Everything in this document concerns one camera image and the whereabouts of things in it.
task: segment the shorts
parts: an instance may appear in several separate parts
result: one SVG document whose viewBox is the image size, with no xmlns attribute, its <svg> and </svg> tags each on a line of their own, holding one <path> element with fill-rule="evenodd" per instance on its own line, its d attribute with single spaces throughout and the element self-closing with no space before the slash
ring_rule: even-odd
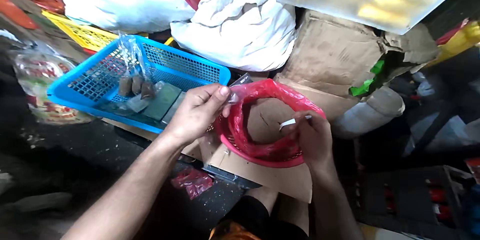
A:
<svg viewBox="0 0 480 240">
<path fill-rule="evenodd" d="M 262 240 L 308 239 L 307 234 L 300 227 L 271 218 L 267 208 L 251 196 L 243 196 L 220 220 L 219 226 L 228 221 L 242 225 L 247 231 Z"/>
</svg>

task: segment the forearm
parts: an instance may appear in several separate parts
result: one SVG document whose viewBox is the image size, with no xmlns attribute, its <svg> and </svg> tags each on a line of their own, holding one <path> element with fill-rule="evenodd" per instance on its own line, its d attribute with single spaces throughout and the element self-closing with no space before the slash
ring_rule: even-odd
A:
<svg viewBox="0 0 480 240">
<path fill-rule="evenodd" d="M 317 236 L 324 240 L 363 239 L 333 162 L 324 168 L 311 168 L 310 172 Z"/>
<path fill-rule="evenodd" d="M 160 135 L 63 239 L 131 239 L 148 215 L 180 148 L 174 138 Z"/>
</svg>

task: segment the fingernail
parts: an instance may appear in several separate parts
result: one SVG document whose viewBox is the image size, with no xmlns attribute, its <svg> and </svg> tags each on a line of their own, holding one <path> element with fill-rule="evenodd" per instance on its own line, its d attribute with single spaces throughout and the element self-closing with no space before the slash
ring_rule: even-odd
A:
<svg viewBox="0 0 480 240">
<path fill-rule="evenodd" d="M 227 87 L 221 87 L 220 88 L 220 94 L 223 95 L 223 96 L 226 96 L 229 92 L 230 92 L 230 90 Z"/>
</svg>

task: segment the floor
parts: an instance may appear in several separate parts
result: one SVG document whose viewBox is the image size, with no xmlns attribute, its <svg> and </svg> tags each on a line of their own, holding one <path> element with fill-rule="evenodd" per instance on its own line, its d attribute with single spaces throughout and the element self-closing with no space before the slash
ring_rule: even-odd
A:
<svg viewBox="0 0 480 240">
<path fill-rule="evenodd" d="M 3 146 L 0 170 L 13 175 L 16 183 L 0 196 L 0 205 L 25 196 L 68 192 L 73 198 L 60 216 L 74 220 L 144 149 L 119 136 L 114 126 L 98 119 L 80 125 L 38 124 L 29 113 L 19 85 L 3 83 L 0 86 L 3 121 L 0 126 L 0 144 Z M 171 176 L 187 166 L 177 162 Z M 244 190 L 237 185 L 215 180 L 212 188 L 190 200 L 185 190 L 175 189 L 167 181 L 138 238 L 175 235 L 206 239 L 243 193 Z M 28 216 L 16 225 L 14 233 L 19 239 L 38 239 L 34 229 L 25 229 L 31 228 L 26 221 L 31 218 Z"/>
</svg>

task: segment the hand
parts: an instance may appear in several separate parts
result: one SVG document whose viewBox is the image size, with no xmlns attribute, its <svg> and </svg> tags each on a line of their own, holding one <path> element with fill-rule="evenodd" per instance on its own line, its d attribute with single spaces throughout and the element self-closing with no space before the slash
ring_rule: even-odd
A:
<svg viewBox="0 0 480 240">
<path fill-rule="evenodd" d="M 228 117 L 230 110 L 224 104 L 229 95 L 230 89 L 218 83 L 189 90 L 163 131 L 164 136 L 170 134 L 182 144 L 203 136 L 220 112 Z"/>
<path fill-rule="evenodd" d="M 303 160 L 310 170 L 335 169 L 332 155 L 332 132 L 326 119 L 315 111 L 298 111 L 294 115 L 294 129 L 298 132 L 298 145 Z"/>
</svg>

